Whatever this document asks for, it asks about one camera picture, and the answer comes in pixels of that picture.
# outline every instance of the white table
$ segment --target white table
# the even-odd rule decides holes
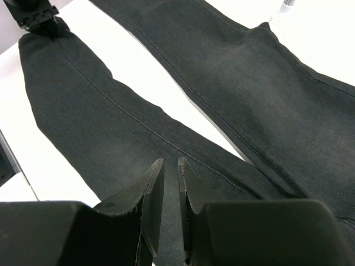
[[[231,19],[254,27],[268,21],[282,0],[208,2]],[[355,85],[354,10],[352,0],[299,0],[292,14],[275,16],[271,28],[304,63],[318,72]],[[239,156],[236,147],[119,24],[87,0],[74,0],[61,10],[60,16],[107,65],[116,80],[159,105],[172,118]],[[17,44],[0,56],[0,129],[41,201],[77,200],[90,206],[99,202],[75,169],[37,129],[26,96]],[[35,200],[20,175],[0,189],[0,201],[14,200]]]

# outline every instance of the stitching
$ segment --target stitching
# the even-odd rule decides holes
[[[181,77],[181,75],[177,72],[177,70],[171,65],[170,62],[168,62],[165,57],[162,55],[162,52],[160,52],[157,48],[155,48],[150,41],[148,41],[135,27],[133,27],[130,23],[128,23],[125,19],[123,19],[121,16],[113,12],[116,16],[118,16],[121,20],[123,20],[127,25],[133,28],[139,34],[144,40],[151,46],[153,50],[155,50],[161,58],[164,60],[164,62],[171,68],[171,70],[179,77],[181,82],[183,82],[187,88],[196,96],[198,100],[200,100],[213,114],[215,114],[250,150],[252,150],[254,153],[259,155],[273,170],[275,170],[280,176],[283,176],[281,173],[281,170],[276,168],[271,162],[269,162],[266,158],[264,158],[254,147],[252,147],[241,135],[239,135],[235,129],[227,122],[225,121],[213,108],[211,108],[199,95],[197,92],[195,92],[191,86]]]
[[[339,215],[335,215],[335,217],[337,217],[338,219],[340,220],[346,220],[346,221],[349,221],[353,224],[355,224],[355,220],[353,218],[349,218],[349,217],[343,217],[343,216],[339,216]]]
[[[236,28],[234,27],[234,24],[238,24],[238,23],[232,22],[232,21],[228,21],[227,19],[224,19],[224,17],[222,17],[222,16],[224,16],[223,14],[218,14],[218,13],[215,14],[215,13],[213,13],[207,6],[203,5],[203,4],[200,2],[200,0],[195,0],[195,1],[196,1],[197,3],[199,3],[200,5],[202,5],[203,7],[205,7],[205,9],[207,9],[211,14],[215,15],[217,18],[219,18],[221,21],[223,21],[224,23],[226,23],[227,25],[229,25],[229,26],[230,26],[232,29],[234,29],[235,31],[237,31],[237,32],[243,32],[243,31],[238,30],[238,29],[236,29]],[[259,28],[259,29],[262,29],[262,30],[264,30],[264,31],[266,31],[267,33],[270,34],[270,31],[267,30],[267,29],[264,29],[264,28]],[[271,38],[272,38],[273,40],[279,42],[279,41],[278,41],[278,38],[276,37],[276,35],[275,35],[273,32],[271,32],[270,36],[271,36]],[[309,73],[309,72],[300,64],[300,60],[299,60],[297,57],[295,57],[295,55],[292,54],[291,51],[290,51],[289,49],[287,49],[287,47],[285,47],[285,46],[284,46],[283,44],[281,44],[280,42],[279,42],[279,44],[280,44],[281,48],[282,48],[289,56],[292,57],[292,59],[295,61],[296,65],[297,65],[302,71],[304,71],[310,78],[312,78],[312,79],[314,79],[314,80],[316,80],[316,81],[319,81],[319,82],[321,82],[322,84],[324,84],[324,85],[326,85],[326,86],[329,86],[329,87],[332,88],[332,89],[341,91],[341,92],[343,92],[343,93],[345,93],[345,94],[347,94],[347,95],[349,95],[349,96],[355,98],[355,96],[352,95],[351,93],[348,93],[348,92],[346,92],[346,91],[343,91],[343,90],[340,89],[340,88],[334,87],[334,86],[332,86],[332,85],[326,83],[325,81],[323,81],[323,80],[321,80],[321,79],[319,79],[319,78],[315,78],[311,73]]]
[[[355,226],[349,223],[349,220],[339,220],[339,222],[346,224],[347,226],[351,227],[355,230]]]
[[[182,78],[182,76],[178,73],[178,71],[172,66],[172,64],[170,63],[170,62],[168,62],[167,60],[166,60],[166,58],[162,55],[162,52],[160,52],[159,50],[158,50],[158,48],[156,48],[156,47],[154,47],[153,46],[153,44],[152,44],[152,42],[150,42],[150,41],[148,41],[147,40],[147,38],[145,38],[144,36],[143,36],[143,34],[142,33],[140,33],[135,27],[133,27],[130,23],[128,23],[122,16],[120,16],[120,15],[118,15],[115,11],[113,11],[114,10],[114,7],[113,6],[111,6],[109,3],[107,3],[107,2],[104,2],[104,3],[102,3],[103,5],[107,5],[107,7],[110,7],[111,8],[111,12],[112,13],[114,13],[116,16],[118,16],[121,20],[123,20],[123,22],[125,22],[127,25],[129,25],[133,30],[135,30],[136,31],[136,33],[138,34],[138,35],[140,35],[150,46],[151,46],[151,48],[155,51],[155,52],[157,52],[160,56],[161,56],[161,58],[164,60],[164,62],[171,68],[171,70],[177,75],[177,77],[187,86],[187,88],[212,112],[212,113],[214,113],[237,137],[239,137],[239,139],[241,139],[243,142],[244,142],[244,144],[248,147],[248,148],[250,148],[253,152],[255,152],[257,155],[259,155],[272,169],[274,169],[279,175],[281,175],[281,176],[284,176],[284,175],[286,175],[286,176],[289,176],[289,174],[287,173],[287,171],[285,171],[285,170],[283,170],[284,171],[284,175],[281,173],[281,170],[279,170],[276,166],[274,166],[271,162],[269,162],[268,161],[268,159],[267,158],[265,158],[265,157],[263,157],[255,148],[253,148],[242,136],[240,136],[235,130],[234,130],[234,128],[227,122],[227,121],[225,121],[214,109],[212,109],[193,89],[192,89],[192,87]],[[289,50],[287,50],[287,48],[286,47],[284,47],[283,45],[281,45],[281,47],[288,53],[288,54],[290,54],[291,56],[293,56],[294,57],[294,55],[289,51]],[[316,78],[314,78],[313,76],[311,76],[310,75],[310,73],[308,73],[306,70],[304,70],[304,68],[302,68],[300,65],[299,65],[299,63],[296,61],[296,65],[301,69],[301,70],[303,70],[307,75],[309,75],[310,76],[310,78],[312,78],[312,79],[314,79],[314,80],[318,80],[318,79],[316,79]],[[330,88],[334,88],[333,86],[331,86],[331,85],[329,85],[329,84],[326,84],[326,83],[324,83],[325,85],[327,85],[327,86],[329,86]],[[353,95],[351,95],[351,94],[349,94],[349,93],[347,93],[347,92],[345,92],[345,91],[342,91],[342,90],[339,90],[340,92],[343,92],[343,93],[346,93],[346,94],[348,94],[348,95],[350,95],[350,96],[353,96]]]
[[[252,193],[248,193],[244,190],[242,190],[241,188],[239,188],[236,184],[234,184],[232,181],[230,181],[226,176],[224,176],[223,174],[217,172],[216,170],[214,170],[213,168],[211,168],[210,166],[204,164],[203,162],[201,162],[200,160],[198,160],[197,158],[195,158],[193,155],[189,154],[188,152],[182,150],[181,148],[177,147],[176,145],[174,145],[173,143],[171,143],[170,141],[166,140],[165,138],[163,138],[162,136],[160,136],[157,132],[155,132],[153,129],[151,129],[150,127],[148,127],[146,124],[144,124],[143,122],[141,122],[140,120],[138,120],[137,118],[135,118],[134,116],[132,116],[130,113],[126,112],[123,108],[121,108],[118,104],[116,104],[116,102],[112,101],[112,99],[110,97],[108,97],[103,91],[101,91],[96,84],[67,56],[67,54],[60,48],[60,46],[57,44],[56,41],[54,41],[54,44],[58,47],[58,49],[62,52],[62,54],[66,57],[66,59],[82,74],[83,77],[85,77],[91,84],[92,86],[94,86],[96,88],[96,90],[98,92],[100,92],[107,100],[109,100],[116,108],[118,108],[120,111],[122,111],[124,114],[126,114],[127,116],[129,116],[131,119],[133,119],[134,121],[136,121],[138,124],[140,124],[141,126],[145,127],[148,131],[152,132],[155,136],[157,136],[158,138],[160,138],[161,140],[163,140],[165,143],[169,144],[170,146],[172,146],[174,149],[184,153],[185,155],[189,156],[190,158],[192,158],[194,161],[196,161],[197,163],[199,163],[201,166],[204,166],[206,169],[212,171],[213,173],[217,174],[218,176],[222,177],[224,180],[226,180],[229,184],[231,184],[232,186],[234,186],[235,188],[237,188],[239,191],[248,194],[248,195],[253,195]]]

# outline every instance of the jeans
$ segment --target jeans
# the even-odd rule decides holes
[[[325,202],[355,250],[355,88],[315,72],[268,23],[203,0],[91,0],[132,32],[288,198]]]
[[[353,132],[353,124],[348,124],[351,117],[341,113],[351,108],[348,94],[348,100],[342,103],[346,106],[335,106],[343,120],[328,115],[335,107],[324,106],[322,99],[335,101],[341,96],[345,98],[344,93],[326,88],[314,97],[315,90],[320,88],[311,87],[308,91],[304,79],[309,75],[291,64],[301,63],[290,60],[291,54],[286,56],[288,64],[284,58],[275,57],[278,49],[284,53],[287,50],[278,43],[272,45],[276,38],[267,25],[248,30],[204,2],[94,2],[129,27],[188,96],[256,165],[239,160],[114,80],[103,62],[64,22],[60,23],[63,29],[56,38],[32,33],[21,39],[26,90],[37,125],[99,198],[104,200],[132,183],[157,158],[165,159],[160,248],[154,260],[157,265],[182,262],[177,189],[180,156],[187,157],[202,181],[227,199],[311,197],[325,201],[342,222],[353,245],[351,175],[330,178],[335,170],[344,173],[353,167],[354,141],[349,137],[342,139]],[[285,64],[293,70],[291,73],[284,68]],[[323,78],[342,90],[352,89]],[[334,94],[338,98],[330,99]],[[309,122],[314,118],[318,124]],[[319,124],[322,121],[343,125],[331,147],[322,146],[322,142],[327,141],[329,134],[334,137],[336,128],[330,125],[329,130],[324,130],[324,125]],[[345,155],[340,158],[333,147],[341,141],[346,146],[342,146]],[[328,159],[326,155],[331,158],[329,164],[319,166],[320,159]],[[335,167],[339,161],[346,167]]]
[[[178,157],[223,197],[282,198],[258,169],[238,159],[114,80],[109,69],[59,19],[60,35],[19,42],[26,91],[39,129],[104,200],[165,161],[157,265],[182,263]]]

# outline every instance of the gray floor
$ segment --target gray floor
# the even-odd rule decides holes
[[[58,9],[63,8],[71,1],[72,0],[50,0],[51,4]],[[5,3],[0,0],[0,54],[14,45],[24,33],[25,31],[20,29],[12,18]]]

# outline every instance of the pants leg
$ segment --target pants leg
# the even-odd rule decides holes
[[[102,200],[165,160],[157,265],[182,263],[178,157],[222,196],[251,200],[287,193],[159,107],[114,80],[103,62],[60,21],[60,36],[27,34],[19,42],[26,91],[40,130]]]
[[[272,182],[291,197],[324,201],[355,242],[354,87],[302,64],[267,23],[248,29],[203,0],[91,1]]]

